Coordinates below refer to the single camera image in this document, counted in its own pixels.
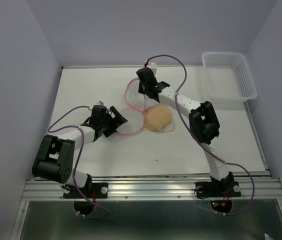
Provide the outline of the white mesh laundry bag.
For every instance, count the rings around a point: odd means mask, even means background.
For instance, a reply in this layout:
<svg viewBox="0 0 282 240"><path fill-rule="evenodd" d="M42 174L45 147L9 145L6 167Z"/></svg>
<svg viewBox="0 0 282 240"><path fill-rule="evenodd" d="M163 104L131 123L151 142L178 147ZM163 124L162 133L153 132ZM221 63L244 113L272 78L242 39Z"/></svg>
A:
<svg viewBox="0 0 282 240"><path fill-rule="evenodd" d="M135 135L143 129L144 115L146 109L145 95L139 93L139 79L132 79L124 92L124 102L127 107L120 111L120 114L127 119L127 122L121 125L116 132L122 136Z"/></svg>

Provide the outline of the beige bra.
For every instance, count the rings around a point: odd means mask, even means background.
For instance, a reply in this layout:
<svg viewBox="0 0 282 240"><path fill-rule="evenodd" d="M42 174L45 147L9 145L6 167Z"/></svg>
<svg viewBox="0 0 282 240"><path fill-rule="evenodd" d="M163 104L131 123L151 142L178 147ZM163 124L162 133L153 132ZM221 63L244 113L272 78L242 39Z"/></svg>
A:
<svg viewBox="0 0 282 240"><path fill-rule="evenodd" d="M143 129L151 132L168 133L175 129L175 122L170 108L157 103L143 111Z"/></svg>

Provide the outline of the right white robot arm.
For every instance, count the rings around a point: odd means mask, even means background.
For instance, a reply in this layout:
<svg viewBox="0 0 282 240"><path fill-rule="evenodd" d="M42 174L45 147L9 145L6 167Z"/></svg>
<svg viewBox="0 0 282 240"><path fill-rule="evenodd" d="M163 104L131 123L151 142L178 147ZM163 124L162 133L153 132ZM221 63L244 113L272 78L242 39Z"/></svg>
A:
<svg viewBox="0 0 282 240"><path fill-rule="evenodd" d="M204 150L210 170L210 181L196 183L197 195L201 198L211 198L228 194L232 189L234 177L226 162L216 153L220 123L212 103L209 101L200 103L179 94L168 83L158 82L148 67L137 70L136 74L139 79L139 92L175 109L180 118L186 117L189 121L185 124L186 129Z"/></svg>

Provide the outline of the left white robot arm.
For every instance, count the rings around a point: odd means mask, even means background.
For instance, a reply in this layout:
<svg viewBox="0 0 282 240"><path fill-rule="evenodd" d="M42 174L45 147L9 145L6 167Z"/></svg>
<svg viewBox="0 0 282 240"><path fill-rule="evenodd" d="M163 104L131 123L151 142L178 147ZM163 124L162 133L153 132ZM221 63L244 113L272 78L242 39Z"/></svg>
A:
<svg viewBox="0 0 282 240"><path fill-rule="evenodd" d="M49 127L32 165L32 174L61 184L68 199L107 198L108 183L94 183L89 174L78 171L75 151L83 152L85 144L102 136L108 138L127 122L114 106L94 105L91 115L79 126L68 126L67 133L56 135L57 130Z"/></svg>

